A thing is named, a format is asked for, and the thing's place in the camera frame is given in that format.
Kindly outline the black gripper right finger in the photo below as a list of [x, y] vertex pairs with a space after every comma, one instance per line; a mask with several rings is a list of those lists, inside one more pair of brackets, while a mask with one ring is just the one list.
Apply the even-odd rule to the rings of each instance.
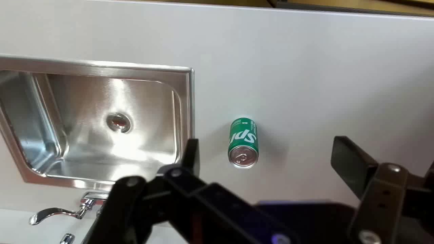
[[353, 244], [434, 244], [434, 164], [416, 175], [337, 135], [332, 167], [360, 199], [348, 229]]

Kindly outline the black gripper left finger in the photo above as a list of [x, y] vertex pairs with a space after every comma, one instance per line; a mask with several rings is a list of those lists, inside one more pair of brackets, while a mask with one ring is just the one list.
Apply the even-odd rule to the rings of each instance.
[[117, 180], [83, 244], [144, 244], [153, 228], [169, 221], [178, 206], [172, 180], [185, 173], [199, 175], [199, 152], [200, 140], [189, 138], [182, 160], [159, 169], [155, 179], [127, 176]]

